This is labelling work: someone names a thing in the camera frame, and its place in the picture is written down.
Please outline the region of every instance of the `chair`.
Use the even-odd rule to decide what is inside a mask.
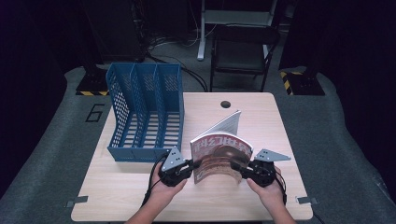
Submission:
[[[279,41],[280,34],[271,26],[224,24],[217,27],[212,45],[210,69],[210,91],[213,88],[243,89],[257,91],[257,88],[227,87],[214,85],[215,73],[231,79],[227,74],[263,75],[260,91],[264,90],[268,68]]]

